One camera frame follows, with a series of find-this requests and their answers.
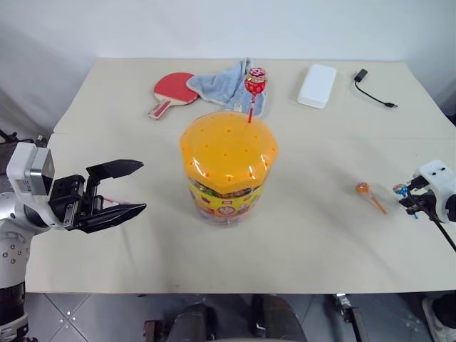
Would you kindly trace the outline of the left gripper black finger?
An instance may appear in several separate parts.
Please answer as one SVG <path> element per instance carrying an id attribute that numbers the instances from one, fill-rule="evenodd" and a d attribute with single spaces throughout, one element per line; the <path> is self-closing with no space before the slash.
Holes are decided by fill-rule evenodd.
<path id="1" fill-rule="evenodd" d="M 144 164 L 137 160 L 121 159 L 87 167 L 88 180 L 85 193 L 88 199 L 97 196 L 97 188 L 102 180 L 130 175 L 143 166 Z"/>
<path id="2" fill-rule="evenodd" d="M 145 203 L 119 204 L 108 207 L 95 214 L 79 217 L 76 221 L 76 229 L 91 234 L 116 227 L 138 216 L 146 207 Z"/>

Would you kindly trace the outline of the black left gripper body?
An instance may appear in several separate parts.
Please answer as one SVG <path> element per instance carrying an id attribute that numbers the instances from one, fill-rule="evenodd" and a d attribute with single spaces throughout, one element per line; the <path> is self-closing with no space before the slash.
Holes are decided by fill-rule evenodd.
<path id="1" fill-rule="evenodd" d="M 62 228 L 71 231 L 101 231 L 108 226 L 103 220 L 95 221 L 103 209 L 104 199 L 98 195 L 101 179 L 89 175 L 86 180 L 81 175 L 71 175 L 58 179 L 53 184 L 49 205 L 59 218 Z"/>

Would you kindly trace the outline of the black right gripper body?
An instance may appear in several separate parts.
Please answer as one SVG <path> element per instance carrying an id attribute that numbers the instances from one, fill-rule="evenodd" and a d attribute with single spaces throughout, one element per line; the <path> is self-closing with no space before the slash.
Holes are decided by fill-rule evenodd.
<path id="1" fill-rule="evenodd" d="M 418 203 L 421 211 L 425 212 L 428 216 L 436 216 L 436 197 L 432 190 L 425 190 L 423 193 L 414 193 L 414 200 Z"/>

